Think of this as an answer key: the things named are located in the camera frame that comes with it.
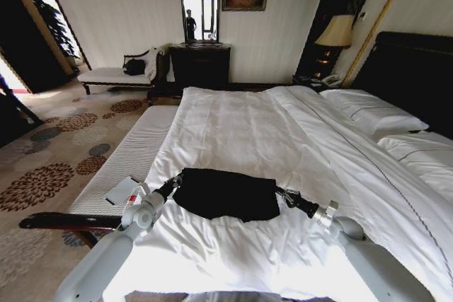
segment bench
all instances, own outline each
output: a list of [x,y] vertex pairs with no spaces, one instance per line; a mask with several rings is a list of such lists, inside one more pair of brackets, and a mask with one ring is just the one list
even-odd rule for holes
[[132,176],[143,181],[166,138],[177,106],[152,106],[137,120],[101,169],[81,191],[65,214],[41,212],[23,219],[26,229],[72,231],[92,248],[97,243],[95,231],[113,231],[121,222],[126,200],[117,206],[104,196],[123,178]]
[[90,86],[121,86],[129,88],[159,87],[159,84],[166,83],[167,73],[170,70],[170,53],[168,46],[163,45],[161,51],[156,55],[156,76],[150,79],[144,74],[129,76],[120,67],[100,67],[80,74],[77,79],[89,95]]

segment black cloth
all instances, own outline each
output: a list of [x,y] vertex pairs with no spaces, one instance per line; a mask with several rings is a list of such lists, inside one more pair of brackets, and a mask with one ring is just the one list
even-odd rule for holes
[[248,222],[280,215],[275,180],[212,169],[185,168],[181,175],[182,183],[173,199],[198,216],[232,216]]

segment dark headboard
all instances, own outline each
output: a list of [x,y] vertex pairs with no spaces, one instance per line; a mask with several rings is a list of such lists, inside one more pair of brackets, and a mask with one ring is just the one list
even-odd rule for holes
[[402,108],[453,139],[453,37],[381,32],[352,88]]

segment white bedsheet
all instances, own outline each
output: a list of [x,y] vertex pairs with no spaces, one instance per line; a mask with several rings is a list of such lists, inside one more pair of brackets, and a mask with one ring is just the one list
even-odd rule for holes
[[[275,178],[319,204],[334,199],[340,215],[361,223],[438,301],[449,301],[449,205],[432,190],[420,190],[424,182],[343,120],[303,87],[262,93],[189,88],[147,182],[158,187],[184,167],[216,168]],[[271,221],[209,221],[169,200],[105,295],[242,290],[375,301],[343,251],[312,220],[282,202],[280,213]]]

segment wooden armrest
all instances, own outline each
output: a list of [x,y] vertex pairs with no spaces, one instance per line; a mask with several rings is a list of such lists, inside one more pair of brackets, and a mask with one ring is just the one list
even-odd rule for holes
[[70,231],[115,230],[121,224],[121,216],[76,215],[59,212],[40,212],[24,218],[22,229],[57,229]]

